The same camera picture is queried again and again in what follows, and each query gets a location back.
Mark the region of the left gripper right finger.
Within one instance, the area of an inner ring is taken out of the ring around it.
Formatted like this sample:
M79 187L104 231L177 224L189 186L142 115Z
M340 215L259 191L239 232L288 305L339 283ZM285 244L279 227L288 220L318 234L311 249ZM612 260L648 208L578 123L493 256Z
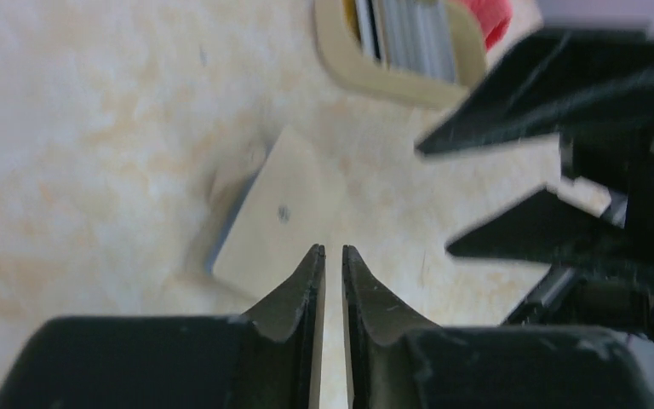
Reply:
M370 271L358 249L342 247L342 313L351 408L419 408L405 334L438 325Z

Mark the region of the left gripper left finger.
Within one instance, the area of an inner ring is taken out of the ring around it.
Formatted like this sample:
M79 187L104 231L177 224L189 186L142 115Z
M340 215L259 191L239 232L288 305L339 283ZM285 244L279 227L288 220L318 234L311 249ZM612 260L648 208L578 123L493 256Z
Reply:
M243 408L318 408L325 305L325 248L313 245L295 271L245 315L258 335L242 375Z

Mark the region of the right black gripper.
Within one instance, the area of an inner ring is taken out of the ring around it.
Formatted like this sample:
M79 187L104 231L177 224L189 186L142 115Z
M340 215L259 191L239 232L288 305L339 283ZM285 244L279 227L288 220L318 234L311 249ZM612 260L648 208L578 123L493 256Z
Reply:
M654 130L654 37L541 28L417 142L424 156L576 131ZM654 132L560 138L569 175L605 186L597 216L543 188L445 245L454 257L549 266L510 325L600 325L654 342Z

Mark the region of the beige card holder wallet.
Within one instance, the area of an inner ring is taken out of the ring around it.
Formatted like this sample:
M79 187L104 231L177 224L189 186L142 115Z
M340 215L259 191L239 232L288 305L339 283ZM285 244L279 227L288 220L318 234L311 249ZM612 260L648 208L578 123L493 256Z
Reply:
M238 147L208 179L209 214L187 266L242 296L264 297L326 243L345 192L341 172L290 126L272 143Z

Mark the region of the beige tray of cards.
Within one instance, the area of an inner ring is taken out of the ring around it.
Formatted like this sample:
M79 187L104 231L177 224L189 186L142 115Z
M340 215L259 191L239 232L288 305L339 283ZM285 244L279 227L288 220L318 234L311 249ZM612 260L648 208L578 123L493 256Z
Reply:
M457 106L487 73L483 34L457 1L316 1L317 50L347 89L405 104Z

